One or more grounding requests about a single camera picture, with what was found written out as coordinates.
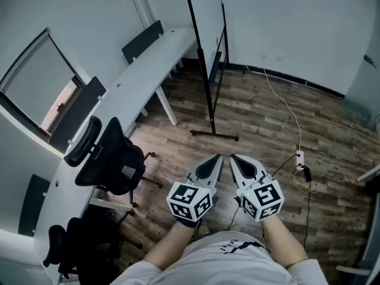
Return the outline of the black mesh office chair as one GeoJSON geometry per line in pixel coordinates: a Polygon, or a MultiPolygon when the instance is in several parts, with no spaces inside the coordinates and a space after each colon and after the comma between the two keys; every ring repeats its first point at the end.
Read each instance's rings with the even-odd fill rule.
{"type": "Polygon", "coordinates": [[[155,157],[154,152],[143,153],[122,131],[118,118],[113,117],[104,132],[101,120],[90,116],[87,128],[79,142],[64,161],[71,167],[84,163],[75,178],[78,186],[96,186],[113,195],[129,194],[130,204],[135,208],[133,191],[140,181],[147,181],[162,188],[160,181],[144,176],[145,160],[155,157]]]}
{"type": "Polygon", "coordinates": [[[63,277],[68,279],[75,274],[81,285],[110,285],[119,275],[114,260],[119,259],[122,244],[143,247],[124,238],[119,231],[128,215],[129,212],[125,213],[120,220],[111,216],[91,221],[73,217],[67,228],[51,226],[43,266],[57,265],[63,277]]]}

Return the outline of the white curved desk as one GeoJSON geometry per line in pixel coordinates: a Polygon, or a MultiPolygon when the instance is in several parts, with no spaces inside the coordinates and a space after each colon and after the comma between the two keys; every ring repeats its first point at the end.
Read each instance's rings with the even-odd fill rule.
{"type": "MultiPolygon", "coordinates": [[[[122,131],[127,132],[152,95],[158,93],[171,123],[174,123],[175,116],[161,84],[195,41],[193,28],[173,28],[164,32],[127,67],[96,104],[92,115],[101,120],[104,128],[113,117],[117,117],[122,131]]],[[[81,168],[81,164],[71,167],[61,161],[53,176],[34,234],[33,248],[40,262],[48,254],[50,227],[56,224],[66,227],[71,218],[82,217],[88,205],[111,208],[122,213],[132,210],[126,205],[95,198],[95,186],[77,186],[75,178],[81,168]]]]}

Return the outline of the person's right forearm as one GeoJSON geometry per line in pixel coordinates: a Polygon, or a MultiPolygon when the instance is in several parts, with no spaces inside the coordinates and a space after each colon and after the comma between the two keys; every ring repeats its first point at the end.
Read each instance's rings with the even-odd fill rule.
{"type": "Polygon", "coordinates": [[[289,268],[308,258],[304,247],[288,230],[278,215],[261,222],[265,240],[275,262],[289,268]]]}

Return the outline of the light grey side table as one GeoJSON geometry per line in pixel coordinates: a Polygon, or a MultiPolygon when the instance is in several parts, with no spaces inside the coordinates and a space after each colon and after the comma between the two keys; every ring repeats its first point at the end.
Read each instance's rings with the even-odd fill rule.
{"type": "Polygon", "coordinates": [[[365,192],[375,197],[368,241],[358,267],[336,266],[336,270],[350,277],[348,285],[380,285],[380,164],[359,176],[365,192]]]}

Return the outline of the window with grey blind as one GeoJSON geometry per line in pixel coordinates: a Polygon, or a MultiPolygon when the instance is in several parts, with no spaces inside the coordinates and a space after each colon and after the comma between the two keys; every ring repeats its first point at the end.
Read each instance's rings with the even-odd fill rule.
{"type": "Polygon", "coordinates": [[[85,85],[46,28],[0,79],[0,106],[27,130],[49,141],[85,85]]]}

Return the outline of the frosted glass door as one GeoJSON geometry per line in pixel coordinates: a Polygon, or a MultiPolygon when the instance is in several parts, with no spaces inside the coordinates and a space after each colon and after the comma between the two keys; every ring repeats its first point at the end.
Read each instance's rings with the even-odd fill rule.
{"type": "Polygon", "coordinates": [[[369,124],[374,124],[380,118],[380,0],[376,1],[372,35],[365,55],[370,56],[377,67],[362,59],[356,78],[342,105],[349,113],[369,124]]]}

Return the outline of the white t-shirt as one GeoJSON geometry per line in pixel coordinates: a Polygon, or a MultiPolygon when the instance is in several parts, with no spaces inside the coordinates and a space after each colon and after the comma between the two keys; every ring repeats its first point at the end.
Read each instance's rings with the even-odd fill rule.
{"type": "Polygon", "coordinates": [[[188,245],[164,271],[147,261],[128,267],[111,285],[328,285],[315,259],[289,268],[254,237],[218,232],[188,245]]]}

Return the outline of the dark desk divider panel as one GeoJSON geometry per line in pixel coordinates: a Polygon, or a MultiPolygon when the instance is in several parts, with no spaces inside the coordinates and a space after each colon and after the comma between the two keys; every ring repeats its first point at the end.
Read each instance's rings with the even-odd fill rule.
{"type": "Polygon", "coordinates": [[[130,65],[137,59],[149,46],[151,46],[160,36],[164,34],[160,20],[157,20],[138,36],[132,39],[122,48],[122,53],[130,65]]]}
{"type": "Polygon", "coordinates": [[[33,237],[50,182],[33,174],[21,209],[18,234],[33,237]]]}
{"type": "Polygon", "coordinates": [[[96,76],[86,86],[81,87],[74,98],[69,99],[58,120],[54,121],[49,144],[64,154],[69,146],[68,141],[73,140],[86,117],[99,102],[99,97],[105,92],[105,87],[96,76]]]}

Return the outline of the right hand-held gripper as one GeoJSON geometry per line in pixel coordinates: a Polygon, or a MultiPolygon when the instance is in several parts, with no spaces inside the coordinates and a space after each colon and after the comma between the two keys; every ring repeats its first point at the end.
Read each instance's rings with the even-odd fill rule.
{"type": "Polygon", "coordinates": [[[229,159],[230,170],[240,198],[240,206],[254,221],[263,221],[278,214],[284,204],[284,195],[277,180],[265,175],[262,164],[248,156],[232,154],[229,159]],[[250,185],[246,179],[256,179],[258,174],[265,175],[250,185]]]}

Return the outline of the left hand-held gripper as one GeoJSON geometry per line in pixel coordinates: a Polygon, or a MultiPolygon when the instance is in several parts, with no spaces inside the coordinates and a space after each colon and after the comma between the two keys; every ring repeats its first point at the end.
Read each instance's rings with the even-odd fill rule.
{"type": "Polygon", "coordinates": [[[222,168],[221,154],[213,154],[193,165],[187,177],[173,184],[166,198],[171,213],[187,221],[201,219],[214,205],[222,168]]]}

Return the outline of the person's left forearm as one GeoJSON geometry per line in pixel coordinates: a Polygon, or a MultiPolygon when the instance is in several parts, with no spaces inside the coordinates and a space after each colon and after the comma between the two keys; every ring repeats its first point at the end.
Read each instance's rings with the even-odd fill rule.
{"type": "Polygon", "coordinates": [[[181,258],[194,232],[194,228],[177,221],[164,238],[147,252],[143,260],[164,271],[181,258]]]}

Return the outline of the white wall conduit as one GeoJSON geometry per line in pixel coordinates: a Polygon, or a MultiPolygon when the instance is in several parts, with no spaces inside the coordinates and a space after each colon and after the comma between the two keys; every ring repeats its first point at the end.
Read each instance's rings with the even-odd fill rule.
{"type": "Polygon", "coordinates": [[[146,13],[146,11],[144,9],[142,0],[133,0],[133,2],[134,2],[134,5],[135,5],[135,7],[137,9],[137,12],[138,12],[138,15],[140,17],[140,20],[141,20],[141,22],[143,24],[143,27],[145,29],[147,29],[150,26],[150,22],[149,22],[149,19],[147,17],[147,13],[146,13]]]}

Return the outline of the black-framed whiteboard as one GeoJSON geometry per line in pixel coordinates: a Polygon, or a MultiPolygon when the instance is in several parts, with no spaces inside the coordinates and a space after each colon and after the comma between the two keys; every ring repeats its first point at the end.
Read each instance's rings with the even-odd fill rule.
{"type": "Polygon", "coordinates": [[[187,0],[197,40],[200,73],[211,131],[192,130],[192,135],[239,140],[237,135],[216,133],[214,115],[223,81],[224,70],[229,67],[229,44],[223,0],[187,0]]]}

